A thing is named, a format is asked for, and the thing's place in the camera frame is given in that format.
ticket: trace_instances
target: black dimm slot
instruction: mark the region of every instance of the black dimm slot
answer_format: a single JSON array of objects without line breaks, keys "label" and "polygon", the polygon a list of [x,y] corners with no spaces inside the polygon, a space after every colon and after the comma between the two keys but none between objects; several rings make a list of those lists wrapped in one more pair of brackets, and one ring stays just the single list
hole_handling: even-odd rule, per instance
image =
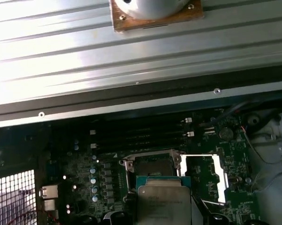
[{"label": "black dimm slot", "polygon": [[95,139],[96,144],[105,143],[117,143],[117,142],[141,142],[141,141],[151,141],[152,139],[162,139],[162,138],[177,138],[183,135],[182,131],[166,132],[166,133],[155,133],[155,134],[143,134],[134,136],[121,136],[121,137],[102,137],[100,139]]}]

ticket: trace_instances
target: green circuit board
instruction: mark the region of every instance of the green circuit board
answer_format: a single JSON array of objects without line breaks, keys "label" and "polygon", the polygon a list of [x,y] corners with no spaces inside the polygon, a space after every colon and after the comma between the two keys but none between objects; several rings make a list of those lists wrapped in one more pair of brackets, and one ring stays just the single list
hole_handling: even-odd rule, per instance
[{"label": "green circuit board", "polygon": [[[86,206],[76,210],[75,214],[92,215],[98,220],[114,210],[130,210],[129,213],[133,215],[134,207],[127,207],[127,171],[121,165],[121,160],[128,155],[148,153],[135,159],[135,172],[129,173],[130,188],[133,189],[137,175],[176,175],[174,159],[169,154],[151,155],[152,152],[175,150],[193,155],[220,156],[229,187],[225,191],[224,206],[207,203],[212,212],[226,215],[236,225],[241,225],[247,219],[259,218],[257,198],[252,193],[251,184],[247,182],[252,178],[252,169],[246,139],[240,129],[240,119],[227,117],[213,127],[198,126],[222,112],[223,109],[212,109],[137,120],[106,121],[89,127],[87,132],[85,129],[84,132],[76,132],[75,138],[82,140],[81,144],[77,144],[80,150],[64,146],[67,153],[59,154],[55,161],[59,162],[61,174],[74,174],[75,182],[83,185],[79,191],[67,195],[63,204],[85,201]],[[223,132],[223,129],[233,131],[233,137],[230,132]],[[58,134],[58,137],[58,143],[62,145],[66,135]],[[159,166],[155,167],[154,162],[159,163]],[[219,177],[215,173],[212,157],[187,157],[187,166],[192,192],[205,201],[217,203]],[[95,173],[90,173],[92,168],[95,168]],[[98,188],[96,193],[92,191],[94,187]]]}]

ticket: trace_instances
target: wire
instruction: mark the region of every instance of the wire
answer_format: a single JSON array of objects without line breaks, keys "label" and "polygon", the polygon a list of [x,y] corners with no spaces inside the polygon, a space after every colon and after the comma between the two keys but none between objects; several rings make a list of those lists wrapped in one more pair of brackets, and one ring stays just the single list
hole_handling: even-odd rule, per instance
[{"label": "wire", "polygon": [[276,174],[273,178],[271,178],[271,180],[268,182],[268,184],[266,186],[264,186],[262,189],[260,190],[255,190],[255,193],[259,193],[259,192],[263,192],[266,191],[272,184],[273,182],[278,178],[282,176],[282,172],[279,172],[278,174]]},{"label": "wire", "polygon": [[244,133],[244,136],[249,144],[249,146],[251,147],[251,149],[258,155],[258,157],[266,164],[271,164],[271,165],[274,165],[274,164],[278,164],[278,163],[281,163],[282,162],[282,157],[280,158],[280,160],[276,161],[276,162],[267,162],[266,160],[263,159],[263,157],[261,156],[261,154],[255,149],[255,147],[253,146],[252,142],[250,141],[247,133],[246,133],[246,130],[243,126],[241,126],[241,129]]},{"label": "wire", "polygon": [[251,104],[250,108],[254,108],[257,106],[260,106],[261,104],[263,104],[264,102],[268,102],[268,101],[273,101],[273,100],[280,100],[282,99],[282,93],[279,93],[278,95],[261,95],[259,97],[256,98],[251,98],[249,100],[243,101],[237,105],[234,105],[232,107],[230,107],[229,109],[225,110],[221,115],[219,115],[216,119],[207,122],[207,123],[201,123],[199,124],[200,127],[211,127],[213,125],[215,125],[216,123],[218,123],[219,121],[221,121],[222,119],[234,114],[234,113],[238,113],[241,110],[244,109],[245,106],[248,106]]},{"label": "wire", "polygon": [[199,124],[200,127],[211,127],[212,125],[218,123],[219,121],[221,121],[222,119],[224,119],[225,117],[228,117],[229,115],[235,113],[236,111],[240,110],[242,107],[244,107],[245,105],[248,105],[250,103],[252,103],[253,100],[247,100],[244,102],[241,102],[235,106],[230,107],[229,109],[225,110],[220,116],[218,116],[216,119],[208,122],[208,123],[201,123]]},{"label": "wire", "polygon": [[32,210],[32,211],[28,211],[26,213],[23,213],[19,216],[17,216],[16,218],[14,218],[13,220],[9,221],[6,225],[12,225],[13,222],[15,222],[17,219],[24,217],[30,213],[35,213],[35,212],[44,212],[48,215],[49,218],[51,218],[55,223],[57,223],[58,225],[61,225],[60,222],[57,221],[57,219],[55,217],[53,217],[49,212],[44,211],[44,210]]}]

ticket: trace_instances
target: screw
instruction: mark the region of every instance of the screw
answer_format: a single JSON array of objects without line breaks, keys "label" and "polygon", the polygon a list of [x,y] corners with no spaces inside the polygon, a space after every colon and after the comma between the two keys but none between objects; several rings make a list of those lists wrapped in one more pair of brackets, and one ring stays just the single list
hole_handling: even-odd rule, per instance
[{"label": "screw", "polygon": [[215,88],[215,89],[214,89],[214,94],[215,94],[215,95],[221,94],[221,90],[220,90],[219,88]]},{"label": "screw", "polygon": [[194,9],[195,8],[195,6],[193,5],[193,4],[190,4],[189,6],[188,6],[188,9]]},{"label": "screw", "polygon": [[214,218],[215,218],[216,220],[223,220],[222,216],[219,215],[219,214],[215,214],[215,215],[214,215]]},{"label": "screw", "polygon": [[44,113],[44,112],[39,112],[38,116],[39,116],[40,118],[43,118],[43,117],[45,116],[45,113]]},{"label": "screw", "polygon": [[252,183],[252,180],[251,180],[250,177],[246,177],[246,178],[245,178],[245,182],[246,182],[247,184],[251,184],[251,183]]},{"label": "screw", "polygon": [[119,19],[120,19],[120,20],[126,20],[126,16],[125,16],[125,15],[121,15],[121,16],[119,17]]}]

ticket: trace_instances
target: electrolytic capacitor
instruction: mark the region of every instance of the electrolytic capacitor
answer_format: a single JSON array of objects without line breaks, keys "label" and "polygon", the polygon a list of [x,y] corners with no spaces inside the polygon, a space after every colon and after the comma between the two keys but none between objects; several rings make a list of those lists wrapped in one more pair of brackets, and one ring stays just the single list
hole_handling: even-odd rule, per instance
[{"label": "electrolytic capacitor", "polygon": [[91,178],[91,184],[96,184],[96,182],[97,182],[97,180],[96,180],[96,178],[95,177],[93,177],[93,178]]},{"label": "electrolytic capacitor", "polygon": [[73,184],[72,185],[72,191],[77,191],[78,189],[78,185],[77,184]]},{"label": "electrolytic capacitor", "polygon": [[91,168],[91,169],[90,169],[90,173],[91,173],[91,174],[96,173],[96,168],[95,168],[95,167]]},{"label": "electrolytic capacitor", "polygon": [[95,194],[99,191],[99,187],[95,186],[92,188],[92,193]]},{"label": "electrolytic capacitor", "polygon": [[92,201],[93,202],[97,202],[99,200],[99,195],[94,195],[93,197],[92,197]]},{"label": "electrolytic capacitor", "polygon": [[74,175],[71,175],[71,174],[65,174],[65,175],[63,175],[63,177],[62,177],[63,180],[68,180],[68,179],[72,179],[72,178],[75,178],[75,176],[74,176]]}]

